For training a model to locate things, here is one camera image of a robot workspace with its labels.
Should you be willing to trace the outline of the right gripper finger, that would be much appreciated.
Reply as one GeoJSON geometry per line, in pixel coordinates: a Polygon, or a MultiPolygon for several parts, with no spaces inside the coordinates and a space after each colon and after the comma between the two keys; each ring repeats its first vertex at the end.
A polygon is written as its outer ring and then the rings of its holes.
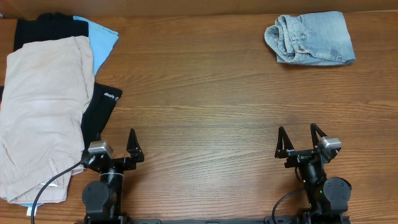
{"type": "Polygon", "coordinates": [[[312,144],[313,147],[317,146],[319,143],[318,137],[327,137],[327,135],[317,126],[316,123],[312,123],[310,125],[311,136],[312,136],[312,144]]]}
{"type": "Polygon", "coordinates": [[[294,149],[284,127],[281,126],[278,129],[278,140],[277,140],[277,146],[276,146],[274,156],[275,156],[275,158],[287,158],[293,152],[295,152],[295,149],[294,149]]]}

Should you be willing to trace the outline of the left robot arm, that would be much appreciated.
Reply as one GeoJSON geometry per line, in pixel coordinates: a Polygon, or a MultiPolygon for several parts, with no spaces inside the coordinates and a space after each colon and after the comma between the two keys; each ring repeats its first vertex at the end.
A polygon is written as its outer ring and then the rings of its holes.
{"type": "Polygon", "coordinates": [[[130,130],[126,151],[129,157],[114,159],[113,149],[106,141],[94,141],[82,154],[83,166],[99,173],[99,180],[90,182],[82,192],[84,223],[131,222],[129,215],[122,212],[124,173],[144,161],[134,129],[130,130]]]}

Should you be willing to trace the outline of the beige khaki shorts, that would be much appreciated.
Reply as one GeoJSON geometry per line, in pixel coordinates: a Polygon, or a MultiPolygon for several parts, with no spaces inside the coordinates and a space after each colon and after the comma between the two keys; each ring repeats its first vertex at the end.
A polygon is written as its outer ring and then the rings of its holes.
{"type": "Polygon", "coordinates": [[[83,170],[83,113],[95,75],[89,38],[31,42],[7,56],[1,102],[1,197],[59,203],[83,170]]]}

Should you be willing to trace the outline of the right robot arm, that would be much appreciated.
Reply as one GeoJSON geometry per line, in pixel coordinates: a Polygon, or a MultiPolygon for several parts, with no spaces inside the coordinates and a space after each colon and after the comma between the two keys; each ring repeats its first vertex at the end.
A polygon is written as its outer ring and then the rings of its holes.
{"type": "Polygon", "coordinates": [[[296,178],[303,184],[301,189],[289,192],[274,205],[271,213],[273,223],[278,223],[275,215],[277,207],[285,199],[305,192],[308,208],[297,210],[292,217],[285,217],[291,223],[349,223],[348,211],[352,185],[340,177],[328,178],[324,165],[331,162],[341,151],[342,143],[338,138],[325,134],[315,123],[310,125],[312,149],[297,151],[294,149],[284,127],[278,130],[278,140],[274,157],[285,159],[286,168],[294,168],[296,178]]]}

